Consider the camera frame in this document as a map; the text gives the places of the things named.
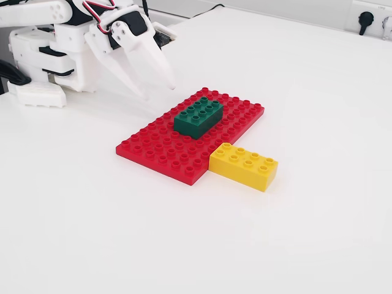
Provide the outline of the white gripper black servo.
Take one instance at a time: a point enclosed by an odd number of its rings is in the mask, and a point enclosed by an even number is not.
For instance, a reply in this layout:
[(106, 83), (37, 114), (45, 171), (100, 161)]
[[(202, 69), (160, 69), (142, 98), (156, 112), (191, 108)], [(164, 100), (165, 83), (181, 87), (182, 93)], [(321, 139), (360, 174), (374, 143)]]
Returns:
[(133, 1), (88, 1), (88, 13), (97, 22), (98, 30), (89, 30), (85, 40), (97, 60), (118, 81), (136, 97), (147, 101), (146, 90), (126, 57), (131, 52), (141, 54), (169, 89), (175, 89), (176, 81), (169, 62), (153, 38), (152, 23), (144, 20), (137, 8), (123, 11), (132, 6)]

